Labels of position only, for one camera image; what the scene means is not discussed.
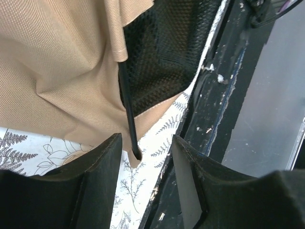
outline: floral pattern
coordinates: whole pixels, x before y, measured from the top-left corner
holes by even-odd
[[[112,211],[111,229],[137,229],[149,201],[158,192],[158,176],[172,143],[178,125],[186,111],[190,94],[208,51],[215,27],[220,20],[226,0],[223,0],[214,20],[197,74],[184,93],[172,104],[164,116],[140,139],[143,160],[131,168],[127,152],[122,152],[119,178]],[[9,169],[22,175],[43,175],[65,165],[92,149],[92,146],[0,127],[0,169]]]

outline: black mesh fabric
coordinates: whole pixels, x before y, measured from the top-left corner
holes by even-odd
[[[135,116],[190,85],[221,1],[155,0],[124,28]]]

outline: tan cloth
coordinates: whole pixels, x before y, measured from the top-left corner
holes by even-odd
[[[153,0],[1,0],[0,126],[97,146],[113,133],[133,167],[118,64],[123,26]],[[177,96],[135,118],[138,138]]]

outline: black cable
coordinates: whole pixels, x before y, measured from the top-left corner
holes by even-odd
[[[293,3],[290,7],[288,7],[287,9],[285,9],[284,11],[280,12],[279,14],[271,17],[271,18],[268,18],[267,20],[265,21],[262,21],[262,22],[259,22],[259,23],[255,23],[255,22],[252,22],[251,23],[251,26],[253,28],[259,28],[261,26],[264,26],[266,24],[269,24],[281,17],[283,17],[285,14],[287,14],[289,11],[291,11],[294,7],[296,7],[298,4],[300,4],[303,0],[296,0],[295,3]]]
[[[142,160],[142,154],[138,147],[137,134],[135,130],[134,115],[133,115],[132,103],[130,97],[130,88],[128,82],[126,62],[119,63],[119,82],[121,86],[126,113],[127,113],[130,139],[132,142],[132,151],[136,159]]]

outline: beige fabric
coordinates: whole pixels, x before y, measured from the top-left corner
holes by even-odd
[[[123,26],[153,0],[1,0],[0,126],[97,146],[113,133],[133,167],[118,64]],[[144,135],[177,96],[135,118]]]

